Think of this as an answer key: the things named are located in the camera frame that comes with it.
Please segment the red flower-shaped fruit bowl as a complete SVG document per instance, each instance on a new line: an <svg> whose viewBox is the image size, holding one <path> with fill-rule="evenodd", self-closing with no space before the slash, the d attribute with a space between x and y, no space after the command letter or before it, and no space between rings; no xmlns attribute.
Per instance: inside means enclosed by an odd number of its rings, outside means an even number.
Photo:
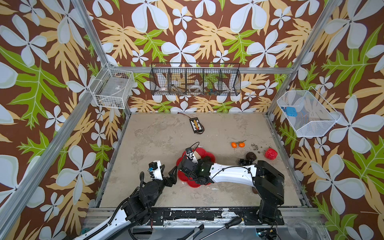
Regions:
<svg viewBox="0 0 384 240"><path fill-rule="evenodd" d="M213 184L210 170L215 162L215 156L203 148L187 148L177 161L178 178L191 188Z"/></svg>

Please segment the dark purple mangosteen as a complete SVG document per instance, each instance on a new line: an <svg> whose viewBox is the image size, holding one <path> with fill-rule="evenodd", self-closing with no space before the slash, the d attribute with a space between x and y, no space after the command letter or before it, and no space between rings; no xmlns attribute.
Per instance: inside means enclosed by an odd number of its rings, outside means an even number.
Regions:
<svg viewBox="0 0 384 240"><path fill-rule="evenodd" d="M253 152L248 152L246 154L246 161L249 162L249 165L251 165L255 160L257 160L257 156Z"/></svg>

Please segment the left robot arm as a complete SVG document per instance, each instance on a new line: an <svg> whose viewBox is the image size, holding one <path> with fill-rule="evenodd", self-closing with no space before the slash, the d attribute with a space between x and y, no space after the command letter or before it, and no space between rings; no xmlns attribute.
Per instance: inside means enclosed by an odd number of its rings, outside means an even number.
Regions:
<svg viewBox="0 0 384 240"><path fill-rule="evenodd" d="M152 218L152 207L163 193L165 187L172 187L177 183L177 166L174 166L167 177L163 176L165 169L161 165L154 169L154 162L150 163L149 173L152 179L145 182L145 173L140 172L140 184L133 193L124 199L113 214L104 222L77 240L109 240L117 237L120 232L138 225L146 224Z"/></svg>

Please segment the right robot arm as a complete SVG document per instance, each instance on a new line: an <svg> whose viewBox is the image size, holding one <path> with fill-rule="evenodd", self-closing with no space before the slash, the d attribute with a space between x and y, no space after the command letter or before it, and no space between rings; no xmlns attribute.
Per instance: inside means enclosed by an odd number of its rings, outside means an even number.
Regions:
<svg viewBox="0 0 384 240"><path fill-rule="evenodd" d="M199 185L234 183L253 187L261 198L258 220L262 224L282 225L279 207L284 203L285 177L266 161L249 166L226 166L206 160L181 160L178 170Z"/></svg>

